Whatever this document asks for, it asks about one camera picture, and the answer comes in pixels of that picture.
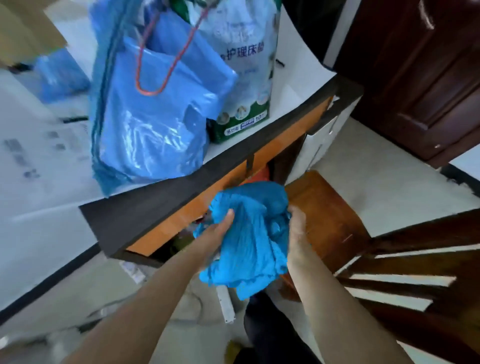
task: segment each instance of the black pants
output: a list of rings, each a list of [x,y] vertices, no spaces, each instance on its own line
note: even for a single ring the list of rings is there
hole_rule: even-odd
[[[250,298],[243,324],[253,348],[242,349],[234,364],[321,363],[266,293]]]

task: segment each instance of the wooden chair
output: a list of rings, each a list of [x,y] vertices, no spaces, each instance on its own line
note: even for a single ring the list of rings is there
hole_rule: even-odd
[[[315,252],[349,288],[426,298],[432,303],[414,310],[376,301],[360,302],[404,343],[453,363],[480,363],[480,209],[414,225],[371,238],[360,218],[317,173],[307,172],[286,187],[290,203],[307,214],[307,236]],[[414,255],[387,256],[413,252]],[[448,287],[352,279],[354,274],[455,277]],[[289,275],[281,293],[299,300]]]

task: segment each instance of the black baseboard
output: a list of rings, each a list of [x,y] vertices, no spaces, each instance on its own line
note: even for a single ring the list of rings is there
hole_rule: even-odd
[[[458,184],[465,183],[472,189],[475,196],[480,197],[480,181],[473,178],[468,173],[463,172],[452,164],[447,164],[445,167],[442,167],[440,173]]]
[[[82,265],[92,259],[99,252],[100,246],[96,243],[95,245],[81,253],[74,260],[70,261],[68,264],[64,265],[51,276],[43,280],[40,284],[36,285],[31,291],[25,293],[15,302],[1,310],[0,326],[3,325],[5,321],[7,321],[13,315],[19,313],[37,298],[48,292],[51,288],[57,285],[64,278],[68,277],[70,274],[72,274],[74,271],[76,271],[78,268],[80,268]]]

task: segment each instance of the blue package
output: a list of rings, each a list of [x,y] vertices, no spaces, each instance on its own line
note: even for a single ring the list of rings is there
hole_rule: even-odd
[[[93,168],[106,196],[120,186],[186,176],[199,169],[208,147],[206,118],[219,115],[237,80],[236,73],[200,34],[195,34],[165,90],[155,96],[142,95],[135,88],[137,41],[130,36],[115,39],[116,34],[103,38],[105,31],[111,32],[110,14],[121,17],[109,6],[120,5],[122,1],[103,1],[90,12],[99,37],[97,58],[100,54],[100,59],[113,62],[107,84],[98,69],[103,67],[106,73],[108,68],[96,61],[93,82],[104,84],[95,85],[91,96],[96,103],[91,117]],[[122,24],[119,32],[125,34],[132,25],[127,21]],[[143,89],[155,90],[162,85],[191,28],[173,11],[161,12],[143,53]],[[118,43],[116,52],[104,56],[105,47],[114,42]]]
[[[90,80],[66,48],[40,56],[34,64],[40,76],[37,97],[45,104],[87,91]]]
[[[235,287],[239,299],[245,300],[288,271],[287,193],[275,182],[253,182],[221,191],[210,205],[213,222],[221,222],[230,208],[235,218],[223,238],[220,259],[200,273],[200,280]],[[201,224],[195,237],[204,229]]]

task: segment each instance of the green package bottom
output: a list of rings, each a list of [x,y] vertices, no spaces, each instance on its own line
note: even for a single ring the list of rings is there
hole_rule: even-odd
[[[222,112],[217,120],[208,120],[208,132],[213,143],[221,143],[241,133],[247,128],[268,119],[270,100],[259,105],[255,102],[248,112],[247,108],[240,106],[234,117],[229,117]]]

